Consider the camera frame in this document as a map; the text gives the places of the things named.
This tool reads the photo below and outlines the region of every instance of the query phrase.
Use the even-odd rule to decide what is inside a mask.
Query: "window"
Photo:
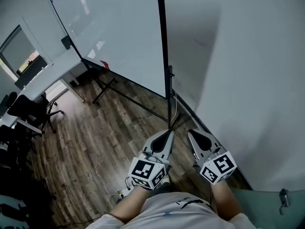
[[[0,65],[16,80],[38,56],[39,53],[18,26],[0,48]]]

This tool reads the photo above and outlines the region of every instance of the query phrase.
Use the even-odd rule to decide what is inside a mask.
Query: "baseboard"
[[[182,105],[182,107],[186,110],[186,112],[189,114],[189,116],[195,121],[197,126],[202,128],[205,132],[212,134],[212,132],[209,130],[209,128],[201,121],[201,119],[196,115],[196,113],[190,108],[190,106],[183,100],[182,97],[177,94],[177,92],[174,92],[174,95],[176,95],[178,102]],[[244,177],[242,172],[239,168],[235,170],[238,178],[241,180],[241,182],[244,184],[244,188],[247,190],[253,190],[250,184],[248,183],[247,179]]]

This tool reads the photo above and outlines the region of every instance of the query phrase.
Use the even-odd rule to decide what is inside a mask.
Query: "forearm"
[[[238,201],[225,181],[212,185],[212,192],[220,218],[228,221],[242,212]]]
[[[150,191],[136,186],[130,195],[118,203],[109,214],[126,224],[140,214],[149,194]]]

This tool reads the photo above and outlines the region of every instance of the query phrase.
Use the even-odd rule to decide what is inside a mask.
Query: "person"
[[[225,181],[212,185],[218,215],[201,198],[170,192],[168,176],[162,183],[152,192],[136,186],[87,229],[255,229]]]

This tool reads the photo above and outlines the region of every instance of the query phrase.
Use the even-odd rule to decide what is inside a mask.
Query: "whiteboard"
[[[158,0],[51,0],[82,58],[165,97]]]

